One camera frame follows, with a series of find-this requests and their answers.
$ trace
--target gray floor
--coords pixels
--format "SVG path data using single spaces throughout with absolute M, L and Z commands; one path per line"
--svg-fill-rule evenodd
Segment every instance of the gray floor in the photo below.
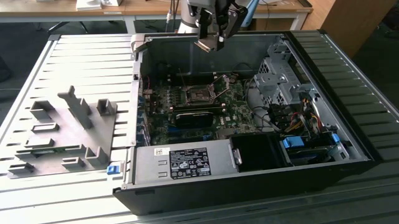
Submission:
M 122 21 L 110 23 L 107 21 L 85 22 L 91 34 L 126 33 L 126 26 Z M 0 55 L 8 64 L 14 76 L 0 83 L 0 89 L 22 88 L 30 71 L 35 65 L 42 49 L 48 39 L 46 32 L 55 23 L 43 23 L 42 31 L 36 31 L 34 23 L 0 23 Z M 165 29 L 165 21 L 139 21 L 138 32 L 155 32 L 153 28 Z M 385 37 L 387 28 L 382 25 L 375 30 L 365 43 L 355 63 L 370 77 L 377 86 L 382 89 L 393 103 L 399 106 L 399 39 Z M 85 34 L 78 22 L 67 24 L 55 34 Z M 0 91 L 0 123 L 4 120 L 19 91 Z

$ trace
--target desk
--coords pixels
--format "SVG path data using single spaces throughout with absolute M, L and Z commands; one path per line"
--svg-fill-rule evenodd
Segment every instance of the desk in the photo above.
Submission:
M 249 0 L 238 0 L 247 5 Z M 291 30 L 299 30 L 311 7 L 303 7 L 297 0 L 285 0 L 278 6 L 258 6 L 254 18 L 294 18 Z M 60 21 L 125 21 L 130 34 L 135 34 L 135 20 L 163 20 L 170 9 L 169 0 L 123 0 L 119 7 L 77 11 L 77 0 L 2 0 L 0 22 L 60 22 Z

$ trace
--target blue handle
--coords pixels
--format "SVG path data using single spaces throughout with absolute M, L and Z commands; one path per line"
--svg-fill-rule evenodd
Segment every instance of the blue handle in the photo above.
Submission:
M 251 24 L 251 21 L 253 21 L 253 17 L 254 17 L 254 14 L 255 14 L 255 10 L 257 10 L 257 7 L 258 7 L 258 4 L 259 4 L 259 0 L 251 0 L 249 5 L 247 5 L 247 9 L 249 9 L 249 14 L 245 18 L 245 22 L 242 24 L 242 27 L 249 27 L 250 24 Z

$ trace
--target yellow wire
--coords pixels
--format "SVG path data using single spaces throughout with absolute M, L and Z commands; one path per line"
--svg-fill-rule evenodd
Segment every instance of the yellow wire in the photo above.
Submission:
M 294 125 L 291 128 L 289 128 L 289 130 L 286 129 L 286 132 L 295 130 L 297 128 L 299 128 L 301 125 L 302 125 L 302 121 L 298 122 L 297 125 Z

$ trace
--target barcode sticker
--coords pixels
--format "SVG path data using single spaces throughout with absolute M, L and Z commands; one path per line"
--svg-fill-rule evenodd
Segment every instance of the barcode sticker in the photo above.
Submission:
M 171 148 L 155 148 L 154 155 L 169 155 Z

